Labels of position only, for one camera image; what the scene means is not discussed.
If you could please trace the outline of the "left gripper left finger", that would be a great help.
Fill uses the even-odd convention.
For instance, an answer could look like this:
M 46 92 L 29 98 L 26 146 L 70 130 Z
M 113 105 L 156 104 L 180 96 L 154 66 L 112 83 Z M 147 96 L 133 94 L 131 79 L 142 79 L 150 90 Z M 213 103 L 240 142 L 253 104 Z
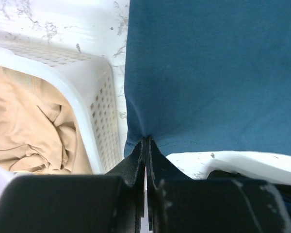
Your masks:
M 138 233 L 146 141 L 104 175 L 22 175 L 0 198 L 0 233 Z

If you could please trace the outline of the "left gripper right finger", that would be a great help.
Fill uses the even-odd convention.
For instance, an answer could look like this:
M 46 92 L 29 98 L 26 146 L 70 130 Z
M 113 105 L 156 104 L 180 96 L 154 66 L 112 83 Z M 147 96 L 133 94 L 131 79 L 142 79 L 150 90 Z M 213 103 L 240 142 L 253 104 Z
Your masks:
M 146 140 L 149 228 L 155 233 L 291 233 L 291 211 L 264 180 L 193 180 Z

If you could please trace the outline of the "blue t shirt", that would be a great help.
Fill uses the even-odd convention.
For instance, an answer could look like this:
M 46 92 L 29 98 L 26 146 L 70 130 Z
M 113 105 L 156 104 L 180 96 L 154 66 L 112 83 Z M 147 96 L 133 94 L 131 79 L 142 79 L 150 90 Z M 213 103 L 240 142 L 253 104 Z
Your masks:
M 124 155 L 291 155 L 291 0 L 133 0 Z

